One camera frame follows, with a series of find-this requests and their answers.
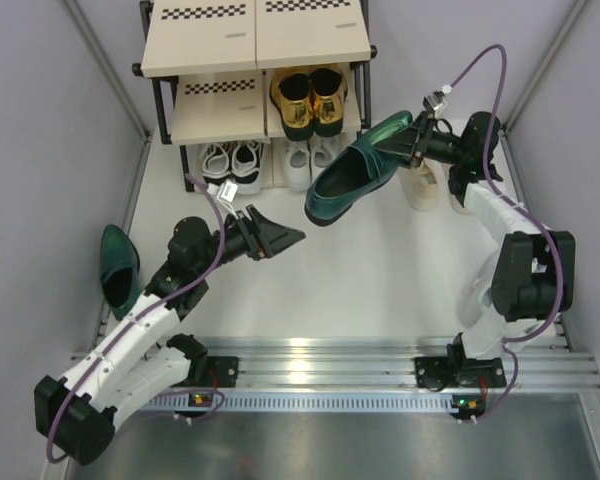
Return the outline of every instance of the green high heel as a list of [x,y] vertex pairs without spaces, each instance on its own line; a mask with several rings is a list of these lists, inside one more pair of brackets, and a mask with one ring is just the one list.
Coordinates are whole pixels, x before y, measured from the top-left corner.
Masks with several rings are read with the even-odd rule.
[[100,286],[118,320],[131,311],[142,293],[139,271],[136,247],[120,228],[107,225],[100,241]]
[[374,145],[404,130],[412,121],[406,110],[395,113],[338,155],[307,190],[307,218],[320,227],[331,225],[356,201],[387,183],[401,160],[379,152]]

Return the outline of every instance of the white sneaker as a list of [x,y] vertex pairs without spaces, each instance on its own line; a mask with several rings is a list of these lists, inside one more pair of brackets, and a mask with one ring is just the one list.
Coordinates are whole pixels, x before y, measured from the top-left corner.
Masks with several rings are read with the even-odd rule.
[[268,153],[269,145],[265,143],[238,142],[233,150],[231,171],[239,194],[253,195],[262,189],[262,161]]
[[[442,164],[442,170],[444,171],[444,178],[447,179],[447,186],[448,186],[449,185],[449,170],[451,170],[451,165],[449,165],[448,163]],[[447,188],[447,192],[449,193],[449,203],[451,204],[451,208],[453,208],[456,212],[458,212],[462,215],[471,215],[471,212],[469,210],[467,210],[466,208],[464,208],[462,205],[460,205],[460,202],[458,201],[456,196],[453,195],[451,192],[449,192],[448,188]]]
[[314,135],[309,140],[311,150],[311,179],[316,181],[318,175],[327,168],[340,154],[340,137],[319,137]]
[[306,141],[292,142],[286,138],[279,141],[283,155],[282,170],[287,180],[287,187],[294,192],[304,192],[311,186],[309,145]]
[[438,181],[425,160],[418,168],[401,168],[398,170],[398,178],[411,208],[428,212],[438,205]]
[[198,161],[202,164],[202,177],[207,184],[221,185],[231,177],[231,144],[207,143],[200,145]]

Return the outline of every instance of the gray wall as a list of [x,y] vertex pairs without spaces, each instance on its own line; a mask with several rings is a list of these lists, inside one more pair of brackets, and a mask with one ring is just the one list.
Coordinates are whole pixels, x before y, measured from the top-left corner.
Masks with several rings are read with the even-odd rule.
[[[78,0],[146,125],[156,123],[150,82],[136,78],[144,37],[137,0]],[[400,108],[419,110],[422,97],[453,80],[484,47],[505,44],[510,56],[503,113],[507,113],[572,0],[369,0],[374,119]],[[468,117],[492,103],[497,58],[474,69],[457,90],[450,118]]]
[[591,2],[512,140],[531,206],[578,242],[568,326],[600,366],[600,0]]
[[39,478],[33,388],[93,333],[140,147],[60,2],[0,2],[0,480]]

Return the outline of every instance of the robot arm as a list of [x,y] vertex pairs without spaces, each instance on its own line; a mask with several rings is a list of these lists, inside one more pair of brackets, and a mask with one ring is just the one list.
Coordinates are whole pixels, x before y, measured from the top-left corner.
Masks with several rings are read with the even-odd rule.
[[[502,245],[492,277],[491,305],[478,322],[461,335],[467,358],[490,359],[502,353],[503,338],[520,337],[546,319],[556,297],[555,265],[538,228],[496,195],[486,181],[467,186],[465,208],[480,219]],[[565,291],[561,311],[573,300],[575,240],[569,232],[551,232],[563,261]],[[510,346],[521,350],[528,342]]]
[[[439,391],[448,386],[480,387],[482,379],[489,387],[504,387],[502,341],[521,337],[539,326],[549,315],[556,298],[556,266],[548,252],[546,239],[538,228],[496,194],[486,182],[483,165],[488,144],[487,169],[500,191],[502,178],[492,164],[498,144],[500,122],[487,138],[491,114],[473,114],[460,136],[440,131],[441,113],[446,106],[443,92],[425,97],[424,110],[413,124],[376,145],[379,150],[402,158],[405,168],[417,168],[425,158],[450,164],[449,191],[461,205],[477,216],[498,245],[497,262],[487,265],[491,277],[483,305],[486,311],[467,331],[458,334],[447,346],[446,357],[416,359],[420,387]],[[575,240],[569,232],[553,232],[563,267],[564,287],[560,311],[571,306],[575,263]],[[525,343],[515,343],[519,350]]]
[[[252,205],[246,210],[250,218],[238,211],[225,221],[222,265],[243,255],[256,261],[272,258],[305,238],[301,231],[266,219]],[[207,283],[201,282],[145,315],[140,313],[198,278],[218,251],[218,237],[200,218],[181,220],[169,242],[167,261],[131,312],[58,380],[46,376],[36,386],[36,429],[49,437],[51,425],[60,415],[53,443],[81,465],[98,458],[124,421],[161,391],[182,382],[205,386],[201,381],[207,372],[207,349],[191,335],[175,335],[157,355],[141,359],[198,304],[208,291]],[[75,395],[60,411],[72,390]]]

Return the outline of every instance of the checkered pattern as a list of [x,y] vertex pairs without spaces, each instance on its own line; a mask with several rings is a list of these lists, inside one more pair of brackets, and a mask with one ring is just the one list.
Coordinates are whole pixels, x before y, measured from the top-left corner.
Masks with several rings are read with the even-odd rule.
[[222,18],[246,15],[247,4],[218,5],[217,7],[163,8],[162,20],[189,20],[190,18]]
[[206,93],[237,92],[240,90],[253,90],[256,88],[256,80],[233,80],[232,82],[196,83],[184,86],[185,95],[199,95]]
[[267,12],[295,12],[319,8],[348,7],[349,0],[275,0],[266,3]]

